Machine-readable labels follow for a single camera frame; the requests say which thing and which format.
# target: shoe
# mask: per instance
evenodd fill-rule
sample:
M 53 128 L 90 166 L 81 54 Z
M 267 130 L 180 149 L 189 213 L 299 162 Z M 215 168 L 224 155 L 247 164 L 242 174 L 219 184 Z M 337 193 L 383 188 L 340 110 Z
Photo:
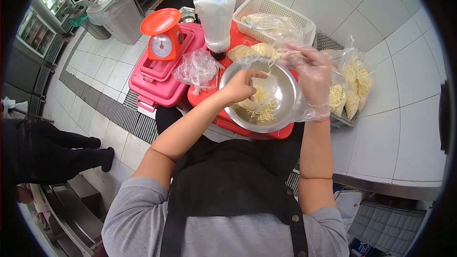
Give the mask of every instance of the shoe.
M 101 146 L 100 139 L 98 139 L 96 137 L 90 137 L 89 139 L 90 139 L 91 144 L 93 145 L 92 149 L 100 148 L 100 146 Z
M 111 170 L 111 166 L 113 165 L 113 159 L 114 159 L 114 149 L 112 147 L 108 147 L 107 150 L 111 151 L 112 154 L 111 154 L 111 158 L 110 158 L 109 162 L 106 165 L 101 165 L 101 170 L 104 171 L 105 173 L 109 172 Z

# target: scale dial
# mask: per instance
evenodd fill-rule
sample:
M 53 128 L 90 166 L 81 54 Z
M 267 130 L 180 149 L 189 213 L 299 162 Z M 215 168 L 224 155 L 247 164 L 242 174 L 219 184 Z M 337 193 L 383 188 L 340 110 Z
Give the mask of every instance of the scale dial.
M 173 50 L 173 43 L 170 37 L 165 34 L 160 34 L 152 37 L 151 51 L 159 58 L 167 57 Z

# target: red table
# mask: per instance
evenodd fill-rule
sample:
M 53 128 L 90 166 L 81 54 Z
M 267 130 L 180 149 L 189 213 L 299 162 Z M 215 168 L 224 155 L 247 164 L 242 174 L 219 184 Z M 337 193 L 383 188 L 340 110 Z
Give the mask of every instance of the red table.
M 236 25 L 236 23 L 234 21 L 232 21 L 232 27 L 230 28 L 230 37 L 231 37 L 231 39 L 230 39 L 230 47 L 228 48 L 227 52 L 230 49 L 234 48 L 235 46 L 238 46 L 238 45 L 241 45 L 241 44 L 246 45 L 246 46 L 252 46 L 252 45 L 255 45 L 257 43 L 260 43 L 260 41 L 257 41 L 256 39 L 241 33 L 238 30 L 238 27 L 237 27 L 237 25 Z M 232 60 L 230 60 L 228 57 L 225 57 L 223 60 L 220 60 L 219 62 L 223 66 L 225 66 L 226 68 L 229 67 L 233 63 Z M 210 90 L 207 90 L 207 91 L 201 90 L 199 95 L 194 95 L 194 94 L 191 93 L 191 92 L 194 91 L 194 87 L 191 86 L 189 88 L 189 91 L 187 92 L 187 98 L 189 99 L 189 102 L 192 104 L 192 106 L 196 106 L 201 101 L 203 101 L 204 99 L 206 99 L 207 97 L 209 97 L 210 95 L 214 94 L 216 91 L 219 90 L 220 78 L 222 77 L 222 74 L 224 73 L 224 71 L 225 70 L 220 70 L 219 71 L 217 87 L 214 88 L 214 89 L 210 89 Z M 296 72 L 292 72 L 292 74 L 294 75 L 295 79 L 297 79 Z M 247 129 L 242 128 L 237 123 L 235 123 L 229 117 L 227 112 L 225 112 L 225 110 L 222 110 L 217 115 L 217 117 L 214 119 L 213 123 L 215 123 L 217 126 L 225 128 L 225 129 L 227 129 L 227 130 L 229 130 L 231 132 L 238 133 L 238 134 L 240 134 L 242 136 L 246 136 L 246 137 L 249 137 L 249 138 L 252 138 L 252 139 L 256 139 L 256 140 L 284 139 L 284 138 L 287 138 L 290 135 L 290 133 L 292 132 L 292 128 L 293 128 L 293 123 L 290 123 L 289 125 L 287 125 L 286 127 L 282 128 L 281 130 L 278 130 L 278 131 L 275 131 L 275 132 L 271 132 L 271 133 L 262 134 L 262 133 L 252 132 L 252 131 L 249 131 Z

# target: display fridge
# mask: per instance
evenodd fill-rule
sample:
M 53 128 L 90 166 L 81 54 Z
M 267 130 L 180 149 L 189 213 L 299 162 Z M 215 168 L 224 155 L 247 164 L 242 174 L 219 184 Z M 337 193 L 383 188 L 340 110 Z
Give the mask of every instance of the display fridge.
M 16 38 L 30 51 L 53 65 L 56 65 L 55 60 L 65 42 L 65 38 L 57 34 L 33 7 L 26 11 Z
M 56 31 L 65 36 L 71 33 L 73 26 L 70 16 L 64 13 L 67 6 L 73 6 L 74 0 L 32 0 L 33 9 Z

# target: black apron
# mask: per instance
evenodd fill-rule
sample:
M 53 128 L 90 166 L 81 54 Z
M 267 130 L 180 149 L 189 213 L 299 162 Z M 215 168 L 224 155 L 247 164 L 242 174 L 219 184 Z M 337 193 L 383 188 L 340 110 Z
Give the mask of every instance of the black apron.
M 290 226 L 295 257 L 308 255 L 303 214 L 284 182 L 269 173 L 246 140 L 227 140 L 184 157 L 173 174 L 161 257 L 179 257 L 188 216 L 273 214 Z

